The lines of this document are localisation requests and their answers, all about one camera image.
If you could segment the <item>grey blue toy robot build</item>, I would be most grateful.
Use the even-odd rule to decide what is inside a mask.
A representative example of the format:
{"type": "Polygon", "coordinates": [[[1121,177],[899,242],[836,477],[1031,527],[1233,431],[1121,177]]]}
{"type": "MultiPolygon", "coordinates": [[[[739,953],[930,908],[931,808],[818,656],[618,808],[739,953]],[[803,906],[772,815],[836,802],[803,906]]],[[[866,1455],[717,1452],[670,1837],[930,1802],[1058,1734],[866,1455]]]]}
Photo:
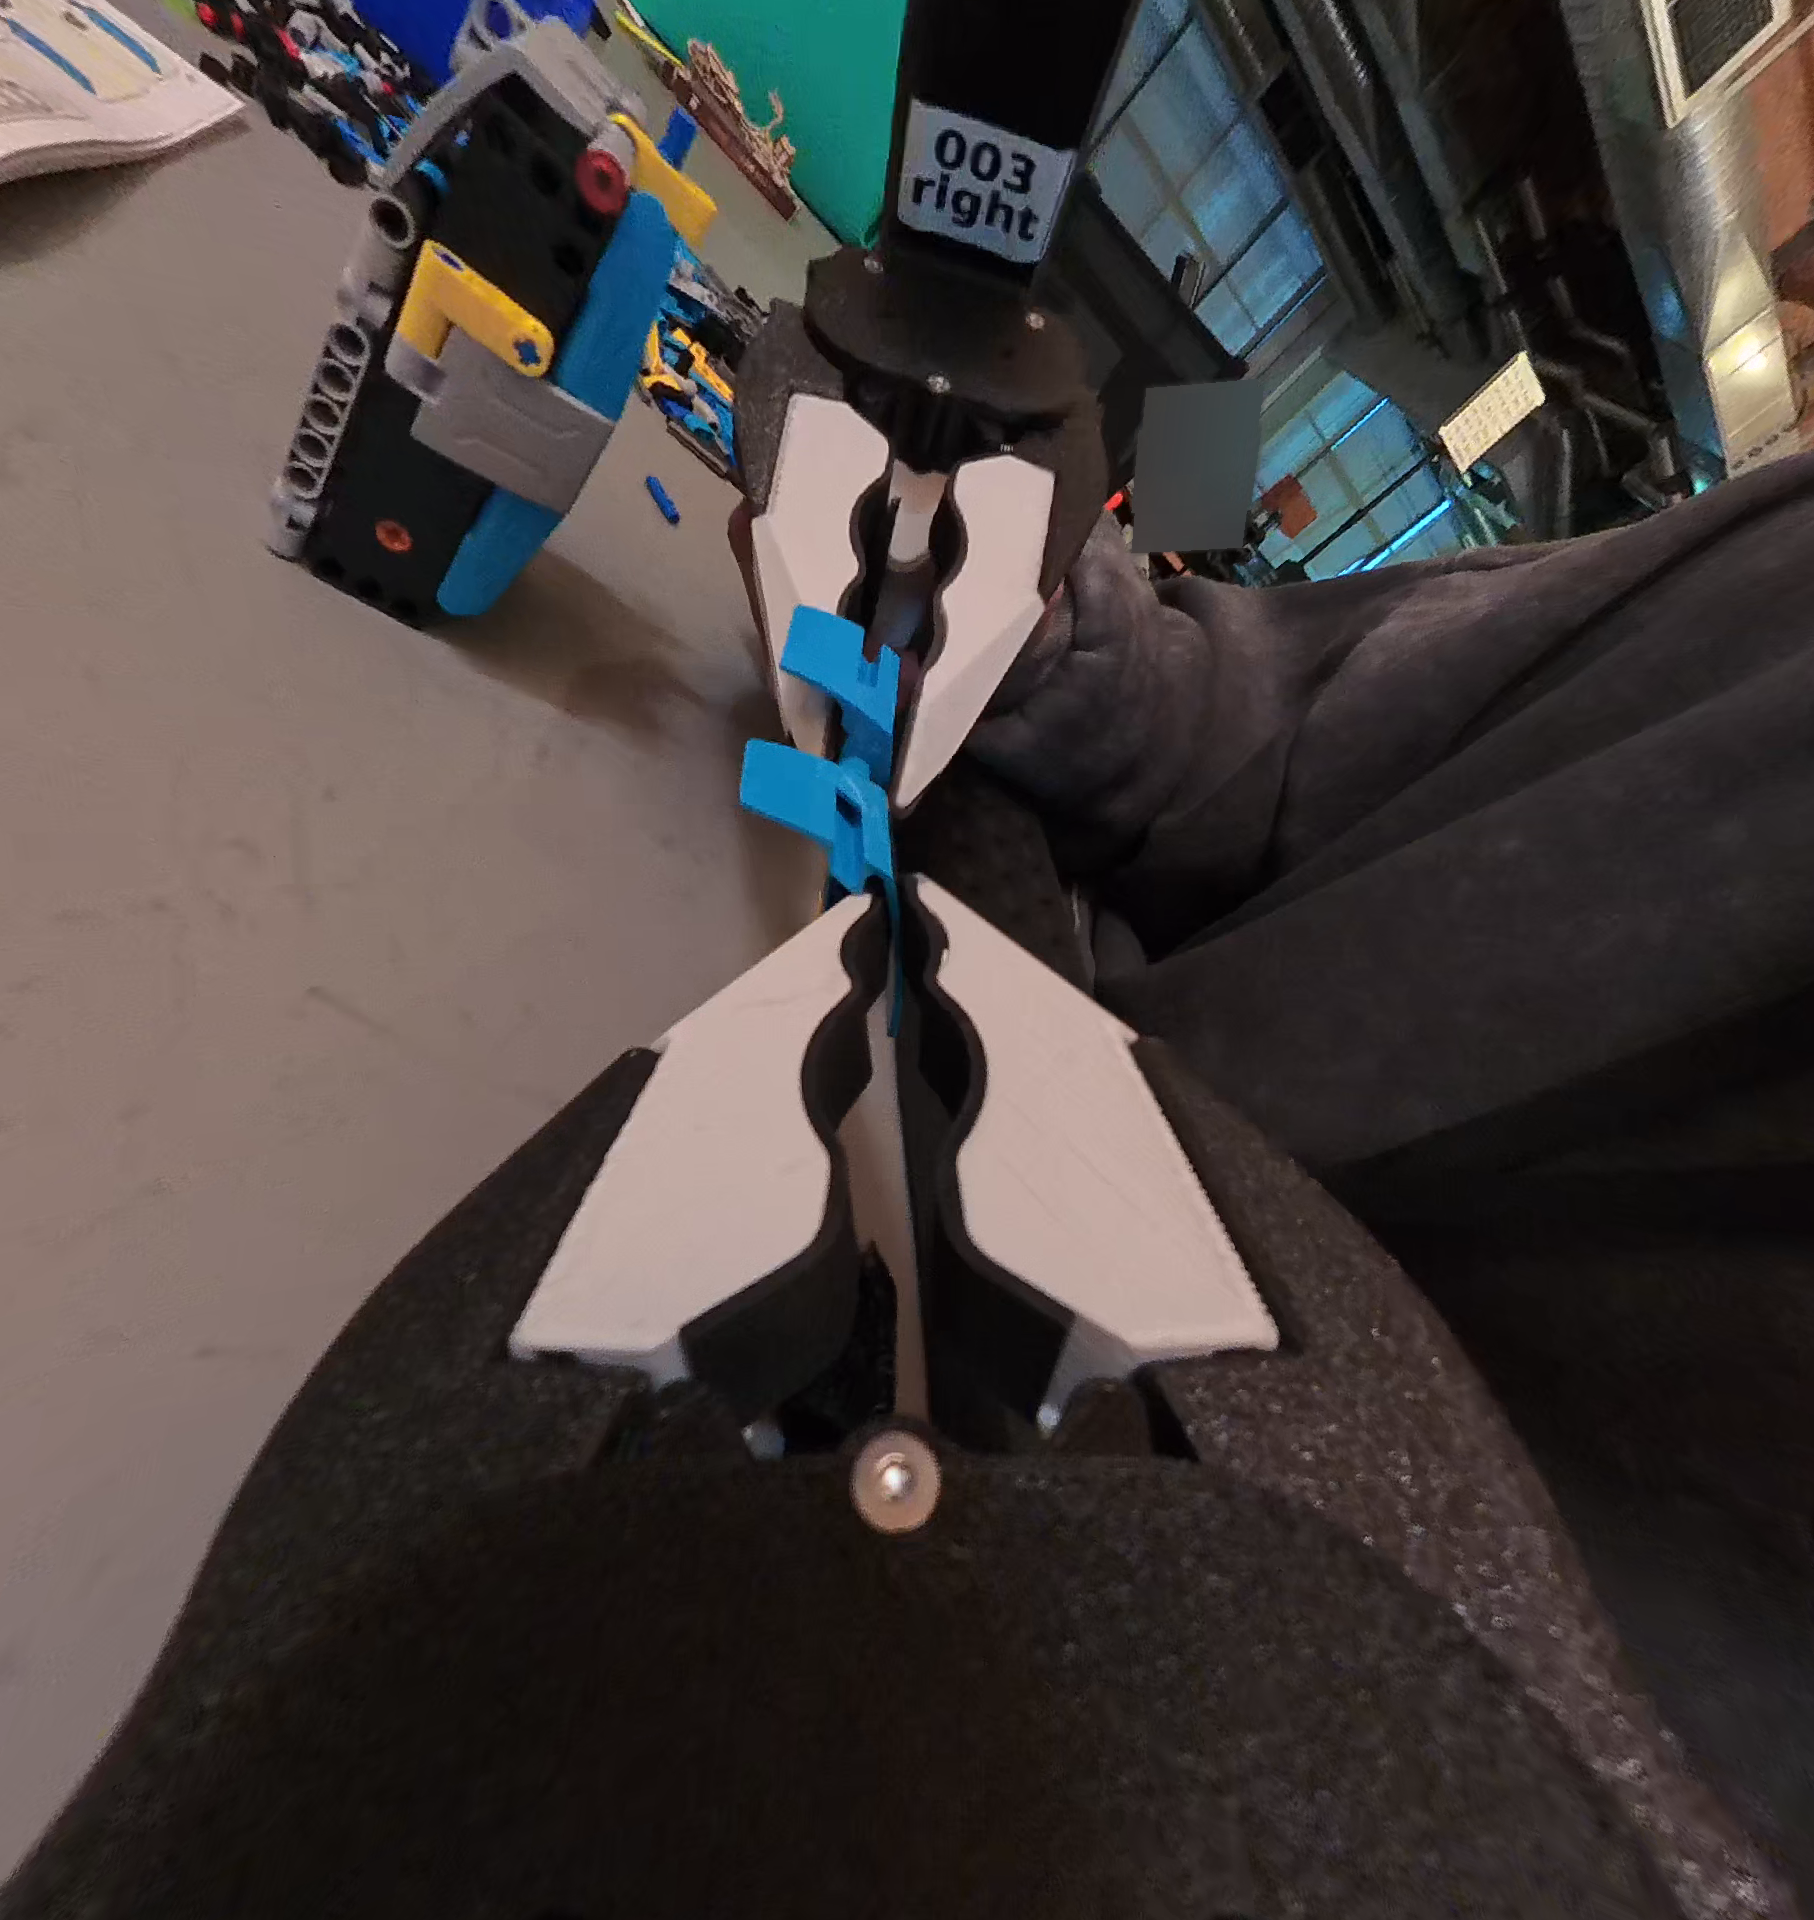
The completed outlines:
{"type": "Polygon", "coordinates": [[[269,548],[409,629],[490,613],[572,512],[715,223],[585,31],[485,12],[393,144],[269,490],[269,548]]]}

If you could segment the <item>white sign board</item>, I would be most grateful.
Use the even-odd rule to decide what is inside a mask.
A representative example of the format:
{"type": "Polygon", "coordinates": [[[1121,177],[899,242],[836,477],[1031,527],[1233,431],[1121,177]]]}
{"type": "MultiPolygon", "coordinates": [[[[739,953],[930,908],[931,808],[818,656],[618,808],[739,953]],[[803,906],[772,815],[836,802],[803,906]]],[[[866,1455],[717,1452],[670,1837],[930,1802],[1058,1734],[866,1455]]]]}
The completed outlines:
{"type": "Polygon", "coordinates": [[[1547,392],[1533,352],[1513,352],[1455,417],[1441,421],[1439,442],[1450,467],[1469,473],[1543,405],[1547,392]]]}

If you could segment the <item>white vent grille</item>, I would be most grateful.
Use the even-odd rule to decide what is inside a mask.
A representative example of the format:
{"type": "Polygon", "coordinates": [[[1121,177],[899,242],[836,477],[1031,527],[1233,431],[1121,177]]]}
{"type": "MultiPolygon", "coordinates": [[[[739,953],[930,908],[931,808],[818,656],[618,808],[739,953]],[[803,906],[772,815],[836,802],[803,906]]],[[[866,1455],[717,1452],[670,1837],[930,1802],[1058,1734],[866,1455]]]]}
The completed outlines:
{"type": "Polygon", "coordinates": [[[1667,125],[1792,29],[1792,4],[1637,4],[1667,125]]]}

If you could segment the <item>silver ventilation duct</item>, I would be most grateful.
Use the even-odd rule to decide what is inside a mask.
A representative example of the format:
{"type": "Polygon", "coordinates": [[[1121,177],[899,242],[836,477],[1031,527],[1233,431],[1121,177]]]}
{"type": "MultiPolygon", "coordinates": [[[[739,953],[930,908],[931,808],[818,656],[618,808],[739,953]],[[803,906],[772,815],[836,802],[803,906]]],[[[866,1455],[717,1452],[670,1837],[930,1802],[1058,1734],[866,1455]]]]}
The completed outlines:
{"type": "Polygon", "coordinates": [[[1560,17],[1680,439],[1723,473],[1762,467],[1800,442],[1748,105],[1779,37],[1671,131],[1637,4],[1560,17]]]}

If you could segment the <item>instruction booklet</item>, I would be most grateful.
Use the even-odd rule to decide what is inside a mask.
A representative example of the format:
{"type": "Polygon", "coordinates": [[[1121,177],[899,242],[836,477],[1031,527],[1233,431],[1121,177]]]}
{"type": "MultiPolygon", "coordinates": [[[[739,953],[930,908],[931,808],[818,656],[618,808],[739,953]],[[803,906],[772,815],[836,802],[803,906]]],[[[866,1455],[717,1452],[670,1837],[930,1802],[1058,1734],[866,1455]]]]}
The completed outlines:
{"type": "Polygon", "coordinates": [[[241,118],[115,4],[0,4],[0,185],[152,162],[241,118]]]}

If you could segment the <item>bundle of metal pipes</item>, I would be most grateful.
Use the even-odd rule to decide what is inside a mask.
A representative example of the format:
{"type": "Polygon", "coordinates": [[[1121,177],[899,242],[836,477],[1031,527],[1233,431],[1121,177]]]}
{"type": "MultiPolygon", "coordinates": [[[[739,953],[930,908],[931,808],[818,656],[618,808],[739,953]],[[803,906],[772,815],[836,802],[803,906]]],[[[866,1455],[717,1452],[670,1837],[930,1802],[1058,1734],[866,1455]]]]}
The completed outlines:
{"type": "Polygon", "coordinates": [[[1364,337],[1450,348],[1466,283],[1374,41],[1382,4],[1199,4],[1305,221],[1331,305],[1364,337]]]}

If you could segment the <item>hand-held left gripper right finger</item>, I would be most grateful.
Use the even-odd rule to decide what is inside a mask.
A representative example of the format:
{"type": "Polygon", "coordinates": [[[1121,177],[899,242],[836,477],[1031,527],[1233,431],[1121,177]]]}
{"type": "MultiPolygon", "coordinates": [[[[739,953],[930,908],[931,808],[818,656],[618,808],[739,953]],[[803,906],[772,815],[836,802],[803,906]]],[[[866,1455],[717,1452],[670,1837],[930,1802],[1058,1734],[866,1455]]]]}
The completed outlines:
{"type": "Polygon", "coordinates": [[[1274,1358],[1142,1038],[931,878],[900,885],[900,1152],[931,1422],[999,1455],[1087,1389],[1274,1358]]]}

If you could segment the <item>scattered black red pins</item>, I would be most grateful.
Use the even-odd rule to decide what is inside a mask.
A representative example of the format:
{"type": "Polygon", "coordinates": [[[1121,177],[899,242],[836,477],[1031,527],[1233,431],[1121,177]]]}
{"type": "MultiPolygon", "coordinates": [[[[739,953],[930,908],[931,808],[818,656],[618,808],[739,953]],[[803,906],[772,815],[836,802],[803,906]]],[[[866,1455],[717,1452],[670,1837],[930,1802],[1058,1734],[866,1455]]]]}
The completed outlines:
{"type": "Polygon", "coordinates": [[[371,17],[371,4],[184,4],[227,55],[204,79],[251,97],[333,179],[370,190],[438,89],[371,17]]]}

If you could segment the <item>blue curved panel piece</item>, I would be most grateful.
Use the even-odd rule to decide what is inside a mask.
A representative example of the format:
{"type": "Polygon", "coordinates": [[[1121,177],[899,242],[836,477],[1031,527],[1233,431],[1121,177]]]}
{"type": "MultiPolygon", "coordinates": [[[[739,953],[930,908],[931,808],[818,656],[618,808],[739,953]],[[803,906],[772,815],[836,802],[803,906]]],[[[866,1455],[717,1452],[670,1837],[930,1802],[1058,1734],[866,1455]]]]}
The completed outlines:
{"type": "Polygon", "coordinates": [[[900,1032],[900,903],[894,870],[894,802],[862,757],[810,757],[796,744],[750,742],[739,808],[822,852],[818,913],[882,894],[891,913],[891,1038],[900,1032]]]}
{"type": "Polygon", "coordinates": [[[856,757],[878,783],[894,775],[899,671],[891,648],[866,656],[866,631],[822,607],[796,607],[780,650],[780,690],[800,703],[788,731],[803,753],[856,757]]]}

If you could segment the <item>green plastic board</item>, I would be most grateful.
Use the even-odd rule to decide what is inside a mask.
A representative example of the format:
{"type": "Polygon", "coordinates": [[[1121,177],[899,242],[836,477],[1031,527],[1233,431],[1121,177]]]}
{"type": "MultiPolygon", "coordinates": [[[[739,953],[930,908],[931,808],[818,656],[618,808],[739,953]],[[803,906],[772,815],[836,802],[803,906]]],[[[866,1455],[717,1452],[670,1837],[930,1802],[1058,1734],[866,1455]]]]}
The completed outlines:
{"type": "Polygon", "coordinates": [[[874,242],[894,155],[905,4],[635,4],[670,50],[705,41],[759,122],[772,96],[796,143],[790,185],[841,242],[874,242]]]}

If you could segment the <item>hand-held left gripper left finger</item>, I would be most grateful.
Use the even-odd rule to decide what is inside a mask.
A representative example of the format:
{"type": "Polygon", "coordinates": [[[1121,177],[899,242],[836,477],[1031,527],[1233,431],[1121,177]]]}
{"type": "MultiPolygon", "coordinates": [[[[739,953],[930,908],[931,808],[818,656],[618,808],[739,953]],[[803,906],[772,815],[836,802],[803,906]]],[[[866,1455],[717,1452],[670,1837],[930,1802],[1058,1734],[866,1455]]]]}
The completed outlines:
{"type": "Polygon", "coordinates": [[[891,958],[884,903],[845,899],[643,1052],[512,1361],[698,1382],[736,1427],[822,1378],[858,1316],[841,1124],[891,958]]]}

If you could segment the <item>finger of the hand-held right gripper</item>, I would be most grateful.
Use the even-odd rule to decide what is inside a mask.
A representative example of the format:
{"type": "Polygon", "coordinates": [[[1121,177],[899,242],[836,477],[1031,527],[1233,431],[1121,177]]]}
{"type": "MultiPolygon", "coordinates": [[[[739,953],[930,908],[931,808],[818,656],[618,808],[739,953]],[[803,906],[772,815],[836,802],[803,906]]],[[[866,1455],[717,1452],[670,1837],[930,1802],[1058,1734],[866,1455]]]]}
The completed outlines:
{"type": "Polygon", "coordinates": [[[930,607],[930,648],[894,753],[899,815],[961,757],[1048,607],[1039,575],[1054,473],[1016,454],[972,458],[954,471],[950,506],[961,562],[930,607]]]}
{"type": "Polygon", "coordinates": [[[766,509],[751,519],[751,567],[780,720],[800,753],[827,753],[827,693],[780,659],[800,607],[839,617],[862,586],[858,512],[891,477],[891,442],[845,399],[790,396],[766,509]]]}

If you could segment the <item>black monitor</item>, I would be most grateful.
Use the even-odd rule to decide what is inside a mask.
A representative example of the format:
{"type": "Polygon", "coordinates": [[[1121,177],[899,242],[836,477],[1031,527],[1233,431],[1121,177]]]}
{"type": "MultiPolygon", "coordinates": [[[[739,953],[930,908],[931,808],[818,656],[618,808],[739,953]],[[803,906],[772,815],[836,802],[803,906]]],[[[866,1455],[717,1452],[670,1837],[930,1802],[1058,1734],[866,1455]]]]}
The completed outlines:
{"type": "Polygon", "coordinates": [[[1083,169],[1067,195],[1049,301],[1079,331],[1101,399],[1250,375],[1250,365],[1177,293],[1172,272],[1130,234],[1095,169],[1083,169]]]}

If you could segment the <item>wooden puzzle model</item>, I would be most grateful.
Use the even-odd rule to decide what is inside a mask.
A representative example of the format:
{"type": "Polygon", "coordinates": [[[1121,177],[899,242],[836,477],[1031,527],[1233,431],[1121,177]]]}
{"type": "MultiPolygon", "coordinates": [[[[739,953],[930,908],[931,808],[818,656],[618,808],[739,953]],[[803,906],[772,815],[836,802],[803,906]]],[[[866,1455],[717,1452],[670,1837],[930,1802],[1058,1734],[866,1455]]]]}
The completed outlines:
{"type": "Polygon", "coordinates": [[[665,61],[665,84],[698,131],[739,169],[777,221],[796,221],[796,143],[783,131],[783,102],[769,96],[769,118],[751,122],[734,66],[715,42],[690,41],[683,61],[665,61]]]}

